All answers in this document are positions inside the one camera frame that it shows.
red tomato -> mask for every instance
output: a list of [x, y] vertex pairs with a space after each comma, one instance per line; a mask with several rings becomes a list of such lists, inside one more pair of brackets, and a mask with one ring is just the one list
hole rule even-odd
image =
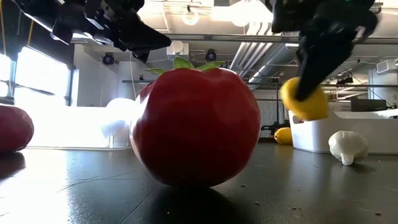
[[248, 163], [260, 132], [256, 99], [227, 69], [180, 68], [161, 75], [137, 99], [130, 138], [134, 152], [160, 182], [210, 187]]
[[0, 154], [24, 149], [33, 133], [32, 119], [24, 110], [0, 105]]

yellow lemon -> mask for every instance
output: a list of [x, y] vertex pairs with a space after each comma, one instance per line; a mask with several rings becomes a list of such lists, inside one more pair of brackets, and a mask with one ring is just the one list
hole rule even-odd
[[299, 80], [298, 77], [291, 78], [280, 89], [282, 101], [286, 108], [293, 111], [300, 119], [312, 121], [327, 118], [328, 99], [320, 87], [305, 101], [295, 99], [294, 96]]
[[291, 128], [279, 128], [275, 132], [274, 138], [280, 144], [293, 144]]

bright window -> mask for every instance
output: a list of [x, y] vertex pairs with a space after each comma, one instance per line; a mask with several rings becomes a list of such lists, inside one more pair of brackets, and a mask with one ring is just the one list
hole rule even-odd
[[0, 55], [0, 97], [5, 97], [8, 94], [8, 83], [11, 74], [10, 69], [10, 58]]
[[64, 63], [24, 47], [18, 54], [16, 105], [67, 105], [70, 75]]

table surface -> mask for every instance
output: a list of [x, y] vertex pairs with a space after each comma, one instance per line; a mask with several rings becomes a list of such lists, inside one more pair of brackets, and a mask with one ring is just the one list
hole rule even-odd
[[351, 167], [258, 144], [232, 180], [177, 190], [132, 150], [25, 149], [0, 159], [0, 223], [398, 223], [398, 156]]

garlic bulb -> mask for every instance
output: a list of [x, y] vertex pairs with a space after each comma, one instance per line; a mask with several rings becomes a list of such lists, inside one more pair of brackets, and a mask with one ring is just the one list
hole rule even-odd
[[354, 131], [338, 131], [329, 139], [330, 152], [344, 166], [350, 166], [368, 156], [369, 143]]

